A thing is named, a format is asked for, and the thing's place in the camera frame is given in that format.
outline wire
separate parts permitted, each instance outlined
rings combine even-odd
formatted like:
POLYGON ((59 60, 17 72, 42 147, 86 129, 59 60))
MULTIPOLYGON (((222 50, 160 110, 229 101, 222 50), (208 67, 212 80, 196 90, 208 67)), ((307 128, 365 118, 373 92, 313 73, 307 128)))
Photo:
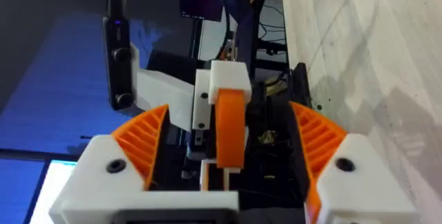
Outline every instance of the wire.
POLYGON ((275 39, 275 40, 263 40, 263 41, 283 41, 283 40, 285 40, 285 38, 275 39))
POLYGON ((284 32, 285 30, 268 30, 269 32, 284 32))
POLYGON ((270 27, 270 28, 283 28, 283 29, 285 29, 285 27, 284 26, 272 26, 272 25, 270 25, 270 24, 262 24, 263 26, 266 26, 266 27, 270 27))
POLYGON ((263 37, 265 37, 265 35, 267 35, 267 29, 265 28, 265 25, 260 23, 260 26, 262 27, 262 29, 264 30, 264 34, 260 37, 260 39, 262 39, 263 37))
POLYGON ((218 51, 218 54, 216 55, 215 59, 221 59, 222 53, 227 44, 227 37, 229 36, 230 33, 230 14, 229 10, 227 10, 226 0, 222 0, 222 5, 224 6, 224 13, 226 14, 226 32, 224 34, 224 39, 222 40, 220 51, 218 51))
POLYGON ((273 6, 266 6, 266 5, 264 5, 264 7, 274 9, 274 10, 276 10, 279 14, 281 14, 282 16, 284 16, 284 13, 282 13, 280 10, 278 10, 277 8, 275 8, 275 7, 273 7, 273 6))

